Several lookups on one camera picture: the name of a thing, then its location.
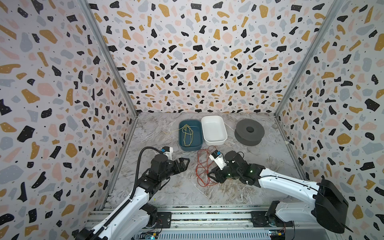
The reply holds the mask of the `grey cable spool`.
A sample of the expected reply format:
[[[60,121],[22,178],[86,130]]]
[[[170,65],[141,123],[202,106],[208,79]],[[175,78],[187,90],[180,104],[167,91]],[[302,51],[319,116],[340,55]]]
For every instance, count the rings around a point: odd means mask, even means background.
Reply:
[[[235,129],[235,138],[245,146],[256,146],[265,135],[264,127],[251,119],[240,120]]]

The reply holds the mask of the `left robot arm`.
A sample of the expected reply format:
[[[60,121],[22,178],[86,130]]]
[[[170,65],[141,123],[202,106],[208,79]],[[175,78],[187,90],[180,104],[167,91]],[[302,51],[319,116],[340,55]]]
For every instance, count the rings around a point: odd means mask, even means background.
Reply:
[[[157,154],[151,160],[151,166],[141,176],[140,164],[143,153],[153,150]],[[130,195],[119,204],[99,224],[88,230],[82,229],[76,240],[130,240],[143,228],[155,229],[158,226],[158,209],[149,203],[150,199],[160,191],[172,176],[185,172],[190,159],[172,160],[173,149],[163,147],[144,147],[138,156],[134,187]]]

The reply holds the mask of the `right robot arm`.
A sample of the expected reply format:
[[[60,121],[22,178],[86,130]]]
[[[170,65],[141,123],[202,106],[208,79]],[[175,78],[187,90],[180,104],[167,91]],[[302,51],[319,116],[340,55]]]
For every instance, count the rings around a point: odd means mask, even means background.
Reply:
[[[217,183],[239,180],[245,185],[278,191],[299,200],[297,203],[273,201],[264,216],[254,217],[254,224],[290,227],[295,222],[318,223],[337,234],[347,229],[349,204],[331,181],[323,179],[318,183],[285,176],[262,165],[248,164],[235,151],[224,155],[215,150],[209,158],[217,166],[208,177]]]

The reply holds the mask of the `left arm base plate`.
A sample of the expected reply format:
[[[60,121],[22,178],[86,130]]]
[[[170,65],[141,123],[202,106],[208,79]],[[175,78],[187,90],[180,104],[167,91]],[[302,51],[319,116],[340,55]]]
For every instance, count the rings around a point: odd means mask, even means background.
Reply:
[[[156,212],[150,215],[148,228],[169,229],[172,222],[171,212]]]

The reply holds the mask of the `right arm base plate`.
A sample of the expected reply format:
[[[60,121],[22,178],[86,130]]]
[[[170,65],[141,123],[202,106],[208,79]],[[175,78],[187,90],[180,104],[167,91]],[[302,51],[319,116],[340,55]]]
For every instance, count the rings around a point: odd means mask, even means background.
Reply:
[[[283,222],[275,214],[269,214],[268,211],[252,211],[251,222],[254,228],[261,227],[293,227],[293,221]]]

